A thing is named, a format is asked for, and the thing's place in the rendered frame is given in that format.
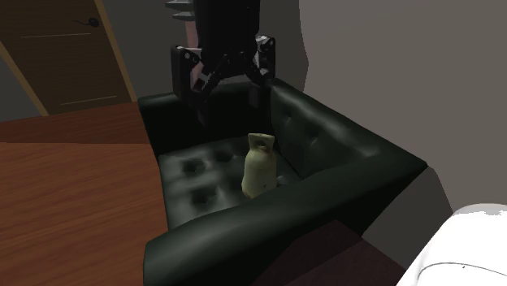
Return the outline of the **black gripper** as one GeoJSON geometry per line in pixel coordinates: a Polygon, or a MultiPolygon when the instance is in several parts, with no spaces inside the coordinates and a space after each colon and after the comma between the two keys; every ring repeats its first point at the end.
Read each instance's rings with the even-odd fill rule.
{"type": "Polygon", "coordinates": [[[240,52],[241,73],[253,83],[249,104],[262,105],[268,81],[275,76],[274,37],[256,36],[260,0],[196,0],[196,29],[201,48],[171,48],[173,92],[209,124],[210,94],[222,79],[221,65],[214,69],[203,60],[219,60],[240,52]]]}

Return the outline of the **cream ceramic vase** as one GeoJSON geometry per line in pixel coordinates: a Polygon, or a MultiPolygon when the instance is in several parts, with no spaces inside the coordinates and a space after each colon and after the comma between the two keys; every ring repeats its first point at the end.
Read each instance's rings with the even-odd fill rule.
{"type": "Polygon", "coordinates": [[[243,194],[255,198],[277,186],[275,137],[264,133],[249,133],[249,152],[245,157],[243,194]]]}

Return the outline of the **brown wooden door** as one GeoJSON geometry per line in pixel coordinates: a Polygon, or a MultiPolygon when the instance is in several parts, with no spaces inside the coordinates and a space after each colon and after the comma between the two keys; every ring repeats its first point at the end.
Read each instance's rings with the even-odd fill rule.
{"type": "Polygon", "coordinates": [[[0,55],[44,116],[136,99],[103,0],[0,0],[0,55]]]}

